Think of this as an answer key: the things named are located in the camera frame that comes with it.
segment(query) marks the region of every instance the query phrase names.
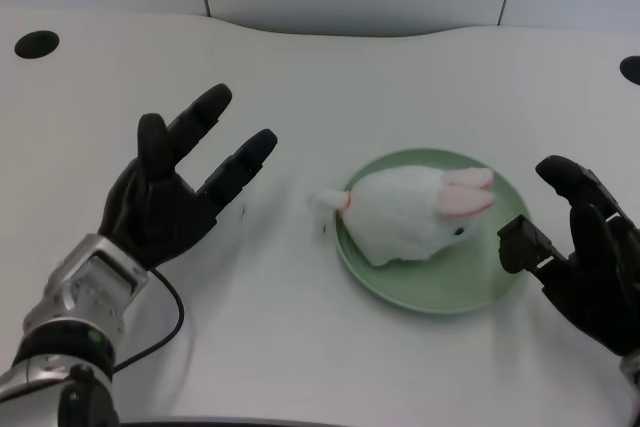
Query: bunny ear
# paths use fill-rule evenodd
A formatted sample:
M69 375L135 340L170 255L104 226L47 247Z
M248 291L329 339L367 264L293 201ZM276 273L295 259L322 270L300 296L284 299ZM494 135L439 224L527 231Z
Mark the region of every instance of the bunny ear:
M461 170L450 170L444 173L443 179L445 184L472 187L476 189L488 189L493 185L493 170L486 168L478 169L475 167Z
M471 217L496 201L491 192L457 185L445 185L438 193L436 211L445 217Z

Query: white table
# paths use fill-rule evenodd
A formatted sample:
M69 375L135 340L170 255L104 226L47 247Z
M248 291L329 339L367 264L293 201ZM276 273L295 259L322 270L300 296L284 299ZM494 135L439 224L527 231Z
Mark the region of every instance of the white table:
M185 178L200 184L261 128L280 143L214 231L163 267L187 321L116 376L123 419L626 425L634 395L618 359L565 321L535 279L475 315L406 313L350 277L305 202L375 157L430 146L495 167L564 253L567 205L534 171L548 154L592 168L640 219L640 87L618 71L640 53L640 35L472 28L353 39L178 15L2 11L0 20L2 365L48 273L96 230L135 155L139 116L171 120L226 82L234 101L179 169ZM58 50L17 58L14 42L38 29L60 35ZM175 322L172 299L152 284L130 313L122 358Z

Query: silver robotic wrist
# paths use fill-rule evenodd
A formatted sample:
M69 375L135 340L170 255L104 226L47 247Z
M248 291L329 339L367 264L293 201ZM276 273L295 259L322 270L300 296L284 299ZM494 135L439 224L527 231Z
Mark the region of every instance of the silver robotic wrist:
M24 320L24 335L45 324L88 324L117 348L123 313L148 282L147 272L107 238L87 235L49 276L42 300Z

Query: robotic hand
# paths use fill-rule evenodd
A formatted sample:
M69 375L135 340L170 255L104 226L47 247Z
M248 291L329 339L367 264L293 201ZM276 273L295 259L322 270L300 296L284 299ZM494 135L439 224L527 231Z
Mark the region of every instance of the robotic hand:
M640 388L640 232L590 170L552 156L536 171L571 205L575 252L565 259L519 216L498 232L502 266L535 275L567 320L623 357L623 373Z
M42 300L25 318L13 366L0 376L3 425L120 425L110 389L125 309L147 283L148 271L211 230L277 143L270 130L257 133L197 192L191 190L175 166L230 101L221 84L169 127L157 114L142 116L138 157L111 189L98 234L86 236L51 274Z

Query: plush bunny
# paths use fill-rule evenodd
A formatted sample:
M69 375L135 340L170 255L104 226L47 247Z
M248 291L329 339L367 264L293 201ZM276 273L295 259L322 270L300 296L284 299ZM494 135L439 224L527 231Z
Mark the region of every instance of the plush bunny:
M371 265L425 260L468 239L495 197L491 169L443 171L423 166L382 170L349 192L325 191L312 204L339 214Z

